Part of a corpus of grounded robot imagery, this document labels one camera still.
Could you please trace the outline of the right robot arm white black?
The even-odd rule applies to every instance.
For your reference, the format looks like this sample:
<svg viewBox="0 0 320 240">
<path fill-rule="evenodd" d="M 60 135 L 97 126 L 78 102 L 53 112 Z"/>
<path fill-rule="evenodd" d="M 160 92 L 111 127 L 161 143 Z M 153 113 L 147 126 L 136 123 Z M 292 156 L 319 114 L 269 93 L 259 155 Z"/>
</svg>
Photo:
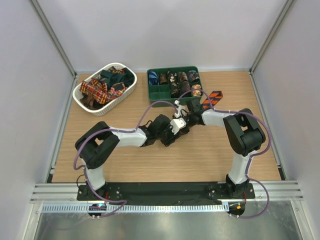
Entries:
<svg viewBox="0 0 320 240">
<path fill-rule="evenodd" d="M 240 197 L 249 185 L 252 158 L 266 141 L 266 135 L 248 108 L 222 111 L 205 108 L 198 99 L 186 102 L 187 126 L 216 126 L 225 129 L 234 151 L 232 166 L 225 178 L 225 192 L 231 198 Z"/>
</svg>

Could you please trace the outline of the orange navy striped tie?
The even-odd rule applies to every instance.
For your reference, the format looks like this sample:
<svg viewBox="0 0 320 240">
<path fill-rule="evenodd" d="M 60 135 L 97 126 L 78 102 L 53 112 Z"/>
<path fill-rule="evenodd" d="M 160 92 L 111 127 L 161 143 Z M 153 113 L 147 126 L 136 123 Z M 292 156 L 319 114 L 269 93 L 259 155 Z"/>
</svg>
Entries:
<svg viewBox="0 0 320 240">
<path fill-rule="evenodd" d="M 177 100 L 180 102 L 180 99 L 185 95 L 191 93 L 192 90 L 189 90 L 183 93 Z M 216 126 L 224 128 L 223 118 L 225 115 L 220 112 L 215 112 L 214 106 L 217 104 L 223 97 L 221 91 L 213 91 L 207 95 L 203 90 L 201 92 L 206 95 L 206 99 L 203 103 L 200 103 L 199 98 L 192 98 L 185 102 L 186 108 L 188 109 L 187 113 L 197 115 L 199 117 L 199 124 L 203 126 Z M 179 131 L 181 135 L 185 135 L 189 132 L 182 132 L 182 129 Z"/>
</svg>

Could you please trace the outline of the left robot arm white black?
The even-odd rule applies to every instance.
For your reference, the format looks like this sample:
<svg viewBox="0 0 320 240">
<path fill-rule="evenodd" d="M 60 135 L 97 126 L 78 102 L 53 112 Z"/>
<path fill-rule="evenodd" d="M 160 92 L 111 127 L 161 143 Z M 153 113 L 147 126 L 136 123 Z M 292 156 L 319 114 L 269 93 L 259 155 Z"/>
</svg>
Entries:
<svg viewBox="0 0 320 240">
<path fill-rule="evenodd" d="M 83 161 L 88 194 L 95 200 L 102 200 L 107 194 L 104 164 L 116 148 L 148 147 L 160 141 L 166 147 L 180 137 L 180 130 L 186 127 L 182 118 L 169 119 L 160 114 L 149 125 L 137 128 L 113 128 L 104 121 L 98 122 L 75 143 L 77 158 Z"/>
</svg>

